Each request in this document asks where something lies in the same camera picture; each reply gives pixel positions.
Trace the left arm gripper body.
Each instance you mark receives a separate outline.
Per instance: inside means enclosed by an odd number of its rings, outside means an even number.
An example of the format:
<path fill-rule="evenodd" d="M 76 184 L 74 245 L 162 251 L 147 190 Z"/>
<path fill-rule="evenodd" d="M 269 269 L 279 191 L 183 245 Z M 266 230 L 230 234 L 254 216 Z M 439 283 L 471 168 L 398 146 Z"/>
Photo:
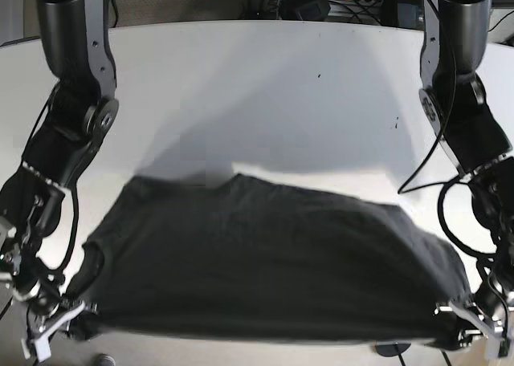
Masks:
<path fill-rule="evenodd" d="M 482 332 L 482 338 L 489 336 L 503 336 L 513 339 L 513 327 L 510 324 L 510 313 L 513 307 L 500 302 L 500 307 L 488 314 L 475 302 L 459 303 L 450 301 L 448 303 L 437 303 L 434 309 L 434 316 L 454 317 L 457 321 L 457 328 L 460 325 L 470 325 Z"/>

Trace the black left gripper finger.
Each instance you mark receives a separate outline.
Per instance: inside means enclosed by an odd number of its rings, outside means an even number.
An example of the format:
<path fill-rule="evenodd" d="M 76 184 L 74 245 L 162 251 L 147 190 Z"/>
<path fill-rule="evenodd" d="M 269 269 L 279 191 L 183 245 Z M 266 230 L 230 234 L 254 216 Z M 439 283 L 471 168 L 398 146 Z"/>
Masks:
<path fill-rule="evenodd" d="M 460 325 L 457 328 L 457 349 L 465 350 L 468 349 L 475 340 L 482 338 L 482 332 L 470 325 Z"/>

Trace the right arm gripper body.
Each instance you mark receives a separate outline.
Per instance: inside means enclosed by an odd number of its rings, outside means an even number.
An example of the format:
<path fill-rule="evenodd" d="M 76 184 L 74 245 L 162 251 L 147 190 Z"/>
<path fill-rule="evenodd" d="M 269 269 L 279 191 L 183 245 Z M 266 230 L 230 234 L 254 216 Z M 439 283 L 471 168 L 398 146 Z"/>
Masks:
<path fill-rule="evenodd" d="M 35 299 L 22 301 L 22 304 L 27 307 L 27 333 L 23 339 L 32 340 L 40 336 L 48 336 L 50 346 L 51 338 L 58 331 L 68 331 L 73 319 L 78 318 L 81 314 L 96 314 L 98 311 L 97 303 L 85 302 L 83 300 L 58 304 L 49 314 L 45 315 L 35 312 Z"/>

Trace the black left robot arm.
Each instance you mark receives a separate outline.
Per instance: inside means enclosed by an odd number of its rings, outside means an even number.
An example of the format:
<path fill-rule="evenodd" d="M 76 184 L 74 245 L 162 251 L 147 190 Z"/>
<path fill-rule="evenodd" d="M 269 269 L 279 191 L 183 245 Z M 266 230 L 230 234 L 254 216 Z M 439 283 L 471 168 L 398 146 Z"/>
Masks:
<path fill-rule="evenodd" d="M 437 216 L 444 240 L 419 238 L 414 251 L 436 278 L 441 296 L 428 343 L 445 350 L 487 339 L 488 355 L 513 350 L 513 157 L 512 145 L 487 104 L 478 67 L 487 46 L 492 0 L 423 0 L 424 40 L 419 92 L 426 117 L 456 168 L 443 184 Z M 495 251 L 475 250 L 450 230 L 444 215 L 447 192 L 463 184 L 471 192 L 477 222 Z"/>

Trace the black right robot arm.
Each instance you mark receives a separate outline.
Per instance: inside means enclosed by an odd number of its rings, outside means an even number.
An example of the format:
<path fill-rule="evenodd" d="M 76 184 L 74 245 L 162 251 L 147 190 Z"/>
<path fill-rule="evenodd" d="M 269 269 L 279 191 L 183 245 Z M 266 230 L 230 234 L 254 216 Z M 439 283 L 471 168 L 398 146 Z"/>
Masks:
<path fill-rule="evenodd" d="M 63 199 L 92 163 L 119 109 L 116 64 L 108 40 L 109 0 L 36 0 L 40 39 L 57 81 L 31 130 L 15 174 L 1 190 L 1 280 L 40 320 L 22 342 L 26 357 L 46 360 L 51 337 L 88 309 L 60 293 L 75 248 L 71 227 L 63 261 L 38 256 L 57 228 Z"/>

